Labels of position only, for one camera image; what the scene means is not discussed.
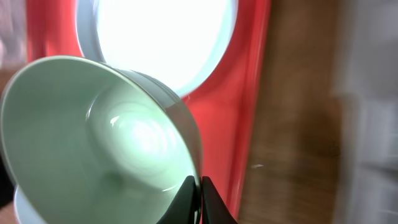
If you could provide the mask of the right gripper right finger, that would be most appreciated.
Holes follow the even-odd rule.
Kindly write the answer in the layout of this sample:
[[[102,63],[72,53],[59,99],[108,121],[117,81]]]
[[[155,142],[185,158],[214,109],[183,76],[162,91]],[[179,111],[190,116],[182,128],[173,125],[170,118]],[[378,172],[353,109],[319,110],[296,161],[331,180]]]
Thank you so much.
[[[202,177],[202,224],[238,224],[208,176]]]

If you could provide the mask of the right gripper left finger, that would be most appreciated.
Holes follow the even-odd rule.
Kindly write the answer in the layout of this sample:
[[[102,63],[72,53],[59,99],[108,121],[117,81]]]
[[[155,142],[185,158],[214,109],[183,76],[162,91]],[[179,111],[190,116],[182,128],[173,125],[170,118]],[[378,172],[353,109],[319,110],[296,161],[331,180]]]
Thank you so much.
[[[197,210],[196,190],[194,177],[186,177],[172,203],[157,224],[194,224],[195,211]]]

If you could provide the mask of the green bowl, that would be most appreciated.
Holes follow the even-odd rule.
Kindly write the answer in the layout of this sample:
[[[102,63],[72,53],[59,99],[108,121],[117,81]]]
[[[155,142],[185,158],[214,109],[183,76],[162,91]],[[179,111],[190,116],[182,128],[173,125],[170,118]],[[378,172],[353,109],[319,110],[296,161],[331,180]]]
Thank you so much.
[[[155,223],[200,179],[201,140],[169,87],[53,56],[20,69],[1,102],[5,163],[46,223]]]

